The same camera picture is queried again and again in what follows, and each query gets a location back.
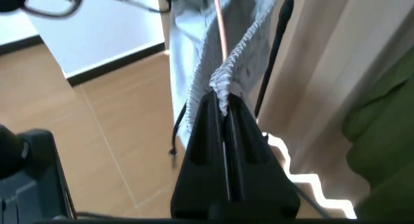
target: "beige curtain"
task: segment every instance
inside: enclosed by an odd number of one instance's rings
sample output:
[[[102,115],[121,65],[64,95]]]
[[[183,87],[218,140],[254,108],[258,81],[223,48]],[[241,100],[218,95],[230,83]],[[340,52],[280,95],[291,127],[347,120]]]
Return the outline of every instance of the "beige curtain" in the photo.
[[[295,0],[258,123],[284,140],[292,174],[320,176],[327,198],[355,204],[369,193],[346,164],[351,144],[342,120],[414,44],[413,6],[414,0]]]

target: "black baseboard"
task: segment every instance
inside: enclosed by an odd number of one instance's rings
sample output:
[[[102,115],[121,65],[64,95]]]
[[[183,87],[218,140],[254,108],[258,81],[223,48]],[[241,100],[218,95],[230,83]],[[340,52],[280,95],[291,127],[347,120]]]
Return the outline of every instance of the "black baseboard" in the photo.
[[[138,60],[141,60],[147,56],[154,55],[158,52],[162,52],[166,50],[166,46],[164,43],[159,43],[157,45],[154,45],[152,47],[149,47],[147,49],[141,50],[136,53],[132,53],[128,56],[124,56],[123,58],[119,58],[115,61],[106,63],[104,65],[98,66],[96,68],[90,69],[88,71],[85,71],[83,73],[77,74],[73,77],[67,78],[67,81],[71,86],[80,85],[84,82],[87,82],[89,80],[92,80],[94,78],[97,78],[99,76],[102,76],[104,74],[107,74],[109,72],[112,72],[114,70],[117,70],[121,67],[124,67],[126,65],[129,65],[130,63],[136,62]]]
[[[32,36],[26,39],[22,39],[16,42],[7,43],[5,45],[0,45],[0,56],[15,52],[17,50],[25,49],[27,47],[35,46],[42,44],[43,40],[40,36]]]

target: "light blue fabric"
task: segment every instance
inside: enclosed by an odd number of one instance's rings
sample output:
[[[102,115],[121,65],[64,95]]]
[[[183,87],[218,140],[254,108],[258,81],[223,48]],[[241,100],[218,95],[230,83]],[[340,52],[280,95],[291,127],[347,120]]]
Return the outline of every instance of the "light blue fabric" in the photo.
[[[248,94],[268,64],[270,18],[276,0],[220,0],[228,51],[223,63],[213,0],[175,0],[170,23],[170,76],[174,123],[185,103],[179,136],[190,138],[202,96],[216,91],[220,110],[227,114],[229,92]]]

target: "orange wire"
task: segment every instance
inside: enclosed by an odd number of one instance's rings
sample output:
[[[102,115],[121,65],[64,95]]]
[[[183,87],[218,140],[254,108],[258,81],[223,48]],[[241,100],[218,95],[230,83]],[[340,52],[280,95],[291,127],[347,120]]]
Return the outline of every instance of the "orange wire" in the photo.
[[[220,33],[220,43],[221,43],[221,53],[223,55],[223,62],[227,59],[227,39],[226,31],[224,29],[223,15],[221,14],[220,9],[220,0],[214,0],[215,11],[217,12],[217,22],[219,24],[219,33]]]

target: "tile floor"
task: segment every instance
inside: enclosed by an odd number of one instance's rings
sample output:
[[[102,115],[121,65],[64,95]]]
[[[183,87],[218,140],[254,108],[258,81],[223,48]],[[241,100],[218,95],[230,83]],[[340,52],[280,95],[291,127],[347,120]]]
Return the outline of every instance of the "tile floor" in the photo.
[[[179,170],[167,154],[173,126],[167,55],[72,88],[38,45],[0,57],[0,100],[0,123],[15,133],[53,132],[77,210],[169,217]],[[319,215],[303,202],[298,217]]]

